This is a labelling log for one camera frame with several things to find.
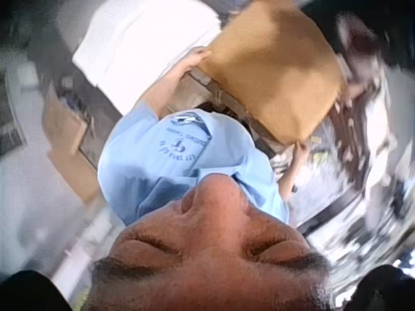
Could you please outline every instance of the cardboard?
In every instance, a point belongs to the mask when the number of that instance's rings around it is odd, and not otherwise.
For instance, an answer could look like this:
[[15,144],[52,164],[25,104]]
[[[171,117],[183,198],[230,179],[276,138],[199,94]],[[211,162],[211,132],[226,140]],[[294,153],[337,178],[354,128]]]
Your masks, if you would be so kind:
[[318,27],[286,1],[254,1],[200,68],[283,144],[305,140],[345,86]]

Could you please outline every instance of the nostril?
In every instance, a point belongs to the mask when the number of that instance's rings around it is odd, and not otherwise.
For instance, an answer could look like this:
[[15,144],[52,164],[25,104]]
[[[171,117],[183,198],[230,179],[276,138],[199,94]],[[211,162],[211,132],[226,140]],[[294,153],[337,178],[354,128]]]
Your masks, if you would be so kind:
[[182,206],[181,206],[182,214],[187,213],[192,208],[193,201],[195,200],[195,193],[196,193],[195,188],[192,188],[183,197],[183,199],[182,199]]

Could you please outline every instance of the brown cardboard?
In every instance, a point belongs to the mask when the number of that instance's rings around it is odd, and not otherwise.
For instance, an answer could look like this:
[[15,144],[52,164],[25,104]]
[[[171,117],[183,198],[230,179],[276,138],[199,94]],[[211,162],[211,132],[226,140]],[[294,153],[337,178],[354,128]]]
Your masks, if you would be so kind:
[[55,169],[63,177],[79,198],[87,203],[100,192],[97,172],[86,161],[85,157],[76,153],[71,155],[63,151],[52,149],[47,153]]
[[315,130],[345,81],[314,22],[281,3],[254,1],[209,46],[201,69],[273,138],[290,144]]
[[52,84],[45,99],[43,130],[54,149],[76,154],[87,124],[77,113],[59,102]]

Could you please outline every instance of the black object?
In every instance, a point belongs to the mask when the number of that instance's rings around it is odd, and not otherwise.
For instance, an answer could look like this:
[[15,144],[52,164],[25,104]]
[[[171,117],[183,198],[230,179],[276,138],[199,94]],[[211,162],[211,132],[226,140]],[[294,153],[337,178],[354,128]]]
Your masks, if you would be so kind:
[[0,310],[72,309],[47,277],[35,271],[21,271],[0,285]]
[[404,311],[414,306],[415,280],[389,264],[370,271],[344,311]]

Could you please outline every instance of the closed eye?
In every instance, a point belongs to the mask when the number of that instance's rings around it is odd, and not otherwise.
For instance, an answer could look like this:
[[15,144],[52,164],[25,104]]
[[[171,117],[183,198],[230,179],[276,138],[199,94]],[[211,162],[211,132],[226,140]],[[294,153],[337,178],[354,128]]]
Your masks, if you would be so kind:
[[250,248],[250,254],[251,256],[256,257],[277,243],[278,241],[269,240],[260,244],[256,244]]
[[154,238],[153,236],[148,235],[139,235],[137,238],[142,243],[146,243],[148,245],[151,245],[154,248],[157,248],[161,251],[164,251],[165,253],[171,254],[171,255],[179,255],[180,252],[177,249],[174,249],[168,245],[166,245],[163,241],[158,240],[157,238]]

